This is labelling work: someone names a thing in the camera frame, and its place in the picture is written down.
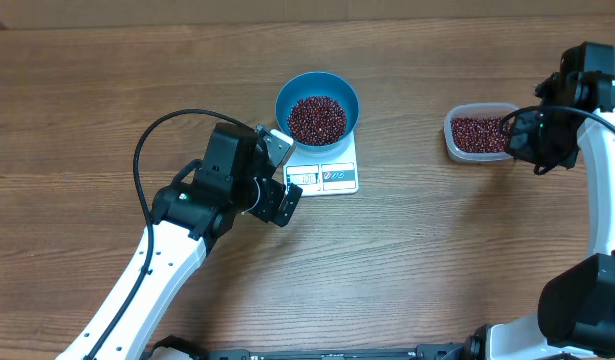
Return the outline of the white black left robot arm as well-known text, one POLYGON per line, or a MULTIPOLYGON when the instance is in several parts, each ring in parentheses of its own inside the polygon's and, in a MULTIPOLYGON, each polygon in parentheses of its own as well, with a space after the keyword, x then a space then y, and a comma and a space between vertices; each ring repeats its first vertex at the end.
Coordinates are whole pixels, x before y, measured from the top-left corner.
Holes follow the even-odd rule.
POLYGON ((294 149, 278 130, 217 124, 204 159, 158 191, 129 264, 61 358, 140 358, 180 288, 237 215, 288 224, 302 190, 273 175, 294 149))

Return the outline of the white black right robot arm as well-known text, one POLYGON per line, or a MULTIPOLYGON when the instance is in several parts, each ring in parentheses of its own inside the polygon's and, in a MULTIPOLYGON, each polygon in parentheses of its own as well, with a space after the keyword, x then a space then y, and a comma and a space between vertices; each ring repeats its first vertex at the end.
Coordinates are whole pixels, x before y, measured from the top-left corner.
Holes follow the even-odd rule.
POLYGON ((549 281, 538 310, 483 326, 455 359, 615 358, 615 49, 584 42, 534 94, 540 104, 505 115, 505 151, 544 175, 586 166, 589 237, 585 260, 549 281))

